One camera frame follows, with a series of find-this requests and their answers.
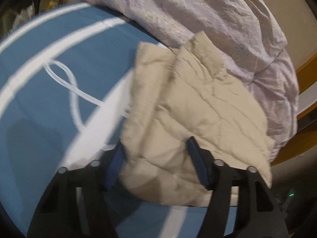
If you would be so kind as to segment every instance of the silver screw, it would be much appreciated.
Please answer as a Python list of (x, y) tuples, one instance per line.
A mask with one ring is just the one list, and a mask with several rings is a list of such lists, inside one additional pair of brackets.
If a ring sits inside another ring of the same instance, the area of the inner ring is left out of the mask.
[(251, 172), (251, 173), (256, 173), (257, 172), (257, 170), (256, 170), (256, 168), (254, 166), (249, 166), (248, 167), (248, 171)]
[(100, 165), (100, 161), (99, 160), (93, 160), (93, 161), (90, 162), (90, 165), (92, 167), (97, 167), (97, 166)]
[(62, 167), (60, 167), (60, 168), (58, 169), (58, 173), (60, 173), (60, 174), (63, 174), (63, 173), (65, 173), (65, 172), (67, 172), (67, 168), (66, 168), (65, 166), (62, 166)]
[(216, 166), (224, 166), (224, 162), (221, 159), (216, 159), (215, 160), (215, 165)]

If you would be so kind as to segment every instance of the beige jacket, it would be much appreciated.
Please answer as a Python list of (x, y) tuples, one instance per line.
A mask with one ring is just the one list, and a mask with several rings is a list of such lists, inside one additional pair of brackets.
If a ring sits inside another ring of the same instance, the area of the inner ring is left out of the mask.
[(270, 186), (274, 141), (266, 132), (260, 105), (227, 73), (204, 32), (180, 49), (139, 45), (132, 109), (121, 135), (128, 161), (120, 179), (130, 192), (164, 205), (207, 206), (211, 192), (185, 149), (190, 136), (231, 167), (255, 166)]

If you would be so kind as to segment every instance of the garment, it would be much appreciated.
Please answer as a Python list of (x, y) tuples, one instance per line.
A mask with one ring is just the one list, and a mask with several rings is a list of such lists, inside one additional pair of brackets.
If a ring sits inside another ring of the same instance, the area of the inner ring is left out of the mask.
[(298, 83), (287, 40), (263, 0), (85, 0), (120, 11), (170, 47), (205, 31), (267, 115), (272, 161), (297, 131)]
[[(266, 132), (261, 106), (228, 74), (204, 32), (179, 49), (140, 43), (121, 134), (127, 163), (120, 179), (134, 195), (164, 205), (208, 205), (211, 192), (185, 149), (191, 136), (231, 167), (255, 166), (270, 186), (274, 140)], [(231, 203), (237, 203), (236, 189)]]

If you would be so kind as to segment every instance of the clothing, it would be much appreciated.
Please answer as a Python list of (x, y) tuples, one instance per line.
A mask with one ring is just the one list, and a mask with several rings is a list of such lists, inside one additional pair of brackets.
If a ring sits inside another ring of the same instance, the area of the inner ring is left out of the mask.
[(219, 49), (225, 67), (261, 104), (276, 145), (270, 161), (297, 131), (298, 83), (287, 40), (263, 0), (85, 0), (120, 11), (158, 40), (179, 47), (199, 31)]
[[(121, 182), (134, 195), (164, 205), (207, 206), (185, 141), (229, 166), (256, 167), (268, 186), (274, 140), (266, 135), (261, 106), (224, 67), (204, 32), (179, 49), (140, 43), (135, 59), (131, 112), (121, 140), (127, 163)], [(231, 205), (237, 203), (233, 189)]]

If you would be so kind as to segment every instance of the blue and white striped fabric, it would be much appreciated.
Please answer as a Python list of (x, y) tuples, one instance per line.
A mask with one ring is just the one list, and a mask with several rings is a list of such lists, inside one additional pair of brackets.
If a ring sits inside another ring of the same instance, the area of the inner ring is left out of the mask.
[[(117, 142), (140, 41), (158, 43), (116, 12), (77, 3), (0, 43), (0, 201), (23, 234), (57, 168), (83, 167)], [(119, 184), (107, 201), (120, 238), (195, 237), (206, 212), (146, 203)]]

